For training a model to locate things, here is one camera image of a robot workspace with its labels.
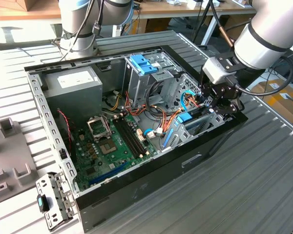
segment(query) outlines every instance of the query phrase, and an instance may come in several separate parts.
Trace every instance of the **metal grating table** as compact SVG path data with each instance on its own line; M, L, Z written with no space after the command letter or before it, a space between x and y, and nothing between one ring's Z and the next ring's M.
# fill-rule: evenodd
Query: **metal grating table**
M170 45L196 70L201 52L173 31L101 39L119 48ZM0 118L20 122L40 176L58 171L23 67L57 61L57 48L0 51ZM106 221L94 234L290 233L293 229L293 127L258 99L243 96L244 127L218 153ZM0 234L48 233L35 188L0 203ZM75 218L54 233L82 233Z

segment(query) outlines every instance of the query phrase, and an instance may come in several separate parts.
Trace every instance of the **blue pcie slot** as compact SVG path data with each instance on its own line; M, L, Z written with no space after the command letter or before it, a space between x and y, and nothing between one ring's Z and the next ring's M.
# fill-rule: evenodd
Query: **blue pcie slot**
M122 164L122 165L119 166L119 167L114 168L113 170L111 170L111 171L109 171L109 172L107 172L107 173L105 173L105 174L103 174L103 175L98 176L97 178L94 178L93 180L89 181L89 186L90 186L91 184L97 184L97 183L101 182L102 180L105 180L106 178L110 178L110 177L116 175L116 174L117 174L118 172L120 172L120 171L121 171L121 170L122 170L127 164L128 164L128 162Z

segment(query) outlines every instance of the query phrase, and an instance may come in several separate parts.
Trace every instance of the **green circuit board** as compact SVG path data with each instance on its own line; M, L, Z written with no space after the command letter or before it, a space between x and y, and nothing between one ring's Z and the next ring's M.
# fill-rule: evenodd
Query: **green circuit board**
M135 131L138 126L133 117L126 116L124 120L128 125L131 125L132 132L138 139L138 135ZM113 121L110 119L107 122L112 132L110 139L105 138L96 143L87 124L85 124L82 129L84 133L82 140L78 131L73 133L73 137L76 141L77 161L74 163L77 170L76 182L81 191L88 189L92 185L91 181L106 175L106 173L115 170L119 173L157 154L152 144L145 140L141 145L148 152L148 155L134 157L133 153L122 139L121 134L117 131Z

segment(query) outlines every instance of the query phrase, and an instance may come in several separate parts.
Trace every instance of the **ram slot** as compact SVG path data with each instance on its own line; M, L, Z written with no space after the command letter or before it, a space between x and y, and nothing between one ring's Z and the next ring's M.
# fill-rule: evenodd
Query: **ram slot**
M123 119L118 119L114 120L113 123L133 156L135 158L139 158L140 155L145 155L146 150L143 148L135 134L129 128L127 122Z

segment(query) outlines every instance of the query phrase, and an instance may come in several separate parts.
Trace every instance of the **yellow cable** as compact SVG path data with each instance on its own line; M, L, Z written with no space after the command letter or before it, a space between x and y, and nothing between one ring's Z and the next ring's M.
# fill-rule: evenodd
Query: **yellow cable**
M119 96L117 96L115 106L111 108L110 111L116 110L116 108L118 107L118 102L119 102Z

